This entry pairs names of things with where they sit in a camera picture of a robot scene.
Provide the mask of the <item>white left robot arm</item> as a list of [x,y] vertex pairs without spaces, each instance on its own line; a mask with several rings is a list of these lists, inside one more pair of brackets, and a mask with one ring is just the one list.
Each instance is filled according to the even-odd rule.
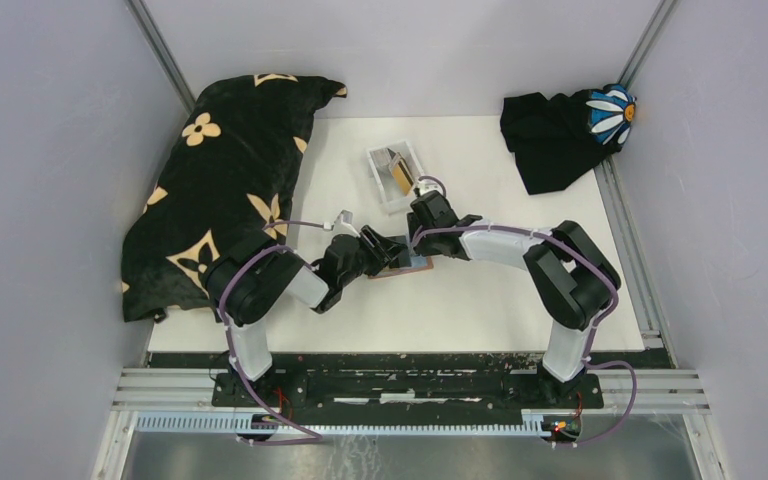
[[332,237],[322,257],[306,262],[291,247],[255,232],[214,261],[200,275],[215,317],[224,325],[232,368],[240,375],[236,392],[251,406],[267,404],[275,391],[262,319],[288,295],[318,314],[330,310],[344,289],[372,277],[408,253],[394,237],[364,226]]

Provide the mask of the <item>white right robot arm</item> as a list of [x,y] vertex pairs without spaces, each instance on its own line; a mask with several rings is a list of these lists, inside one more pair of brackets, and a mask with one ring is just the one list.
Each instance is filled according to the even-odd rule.
[[578,393],[595,329],[618,306],[622,281],[613,265],[576,222],[550,229],[459,217],[438,191],[420,195],[407,215],[413,250],[421,256],[485,261],[527,272],[553,321],[538,366],[540,400],[562,408]]

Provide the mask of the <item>tan leather card holder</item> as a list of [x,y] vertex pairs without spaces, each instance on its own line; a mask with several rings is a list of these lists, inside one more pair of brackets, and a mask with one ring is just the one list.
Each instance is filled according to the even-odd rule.
[[412,253],[412,261],[413,261],[412,267],[408,267],[406,269],[401,269],[401,270],[389,270],[387,267],[388,265],[387,264],[376,274],[367,274],[366,277],[369,279],[382,279],[382,278],[388,278],[388,277],[393,277],[398,275],[405,275],[405,274],[430,270],[433,268],[433,261],[430,257],[424,257],[421,255],[418,255],[413,251],[413,249],[410,246],[409,248]]

